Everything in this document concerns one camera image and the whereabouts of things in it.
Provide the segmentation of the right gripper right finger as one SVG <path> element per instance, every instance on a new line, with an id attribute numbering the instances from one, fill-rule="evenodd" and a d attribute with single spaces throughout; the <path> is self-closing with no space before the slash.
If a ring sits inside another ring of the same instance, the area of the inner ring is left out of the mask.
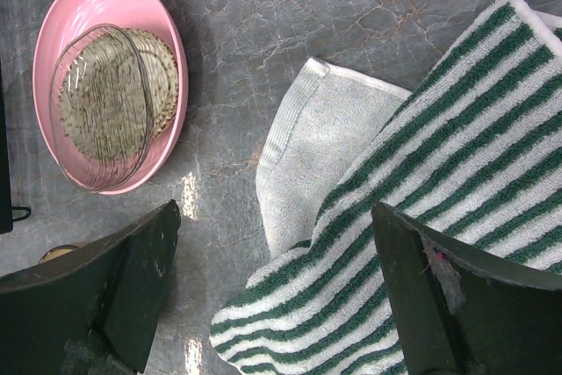
<path id="1" fill-rule="evenodd" d="M 559 374 L 561 277 L 441 234 L 388 204 L 371 211 L 411 374 Z"/>

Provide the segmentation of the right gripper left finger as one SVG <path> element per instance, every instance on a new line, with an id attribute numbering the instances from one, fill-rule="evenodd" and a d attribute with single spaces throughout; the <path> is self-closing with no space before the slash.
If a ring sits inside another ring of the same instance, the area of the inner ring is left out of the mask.
<path id="1" fill-rule="evenodd" d="M 114 234 L 3 276 L 1 372 L 144 372 L 180 223 L 170 200 Z"/>

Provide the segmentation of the beige patterned cup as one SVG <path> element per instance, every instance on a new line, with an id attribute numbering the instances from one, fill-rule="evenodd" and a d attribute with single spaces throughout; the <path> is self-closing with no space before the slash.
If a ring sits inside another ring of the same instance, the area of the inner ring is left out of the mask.
<path id="1" fill-rule="evenodd" d="M 50 260 L 53 260 L 59 256 L 66 255 L 67 253 L 79 249 L 79 246 L 76 245 L 61 245 L 57 246 L 53 249 L 50 249 L 47 253 L 43 255 L 40 259 L 39 263 L 46 263 Z"/>

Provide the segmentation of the speckled beige plate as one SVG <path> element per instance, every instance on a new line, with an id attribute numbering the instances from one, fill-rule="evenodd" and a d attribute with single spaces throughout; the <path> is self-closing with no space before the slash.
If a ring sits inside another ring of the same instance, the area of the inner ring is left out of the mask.
<path id="1" fill-rule="evenodd" d="M 90 41 L 69 64 L 59 94 L 62 132 L 100 162 L 136 157 L 175 117 L 177 61 L 151 32 L 126 28 Z"/>

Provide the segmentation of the pink plate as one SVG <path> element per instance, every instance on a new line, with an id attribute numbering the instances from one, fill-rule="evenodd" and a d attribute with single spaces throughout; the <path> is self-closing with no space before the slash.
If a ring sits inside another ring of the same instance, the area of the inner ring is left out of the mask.
<path id="1" fill-rule="evenodd" d="M 54 159 L 54 136 L 48 98 L 55 63 L 67 44 L 98 24 L 147 30 L 166 42 L 179 67 L 179 99 L 171 125 L 148 150 L 148 158 L 129 181 L 103 189 L 103 195 L 123 194 L 147 182 L 169 158 L 184 125 L 188 100 L 188 65 L 176 24 L 161 0 L 54 0 L 45 16 L 36 42 L 32 66 L 32 91 L 43 139 Z"/>

